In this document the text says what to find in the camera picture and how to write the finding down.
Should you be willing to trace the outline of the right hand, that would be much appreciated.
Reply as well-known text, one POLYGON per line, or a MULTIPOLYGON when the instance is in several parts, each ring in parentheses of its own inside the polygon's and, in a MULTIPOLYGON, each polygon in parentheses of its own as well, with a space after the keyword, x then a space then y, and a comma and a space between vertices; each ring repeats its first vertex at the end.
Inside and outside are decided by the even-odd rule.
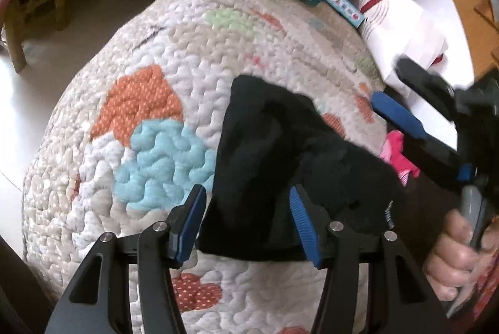
POLYGON ((469 246, 472 236, 472 227, 458 210, 446 214, 442 233, 423 266, 430 286, 441 301, 462 302, 471 295, 498 250, 498 220, 486 228, 478 250, 469 246))

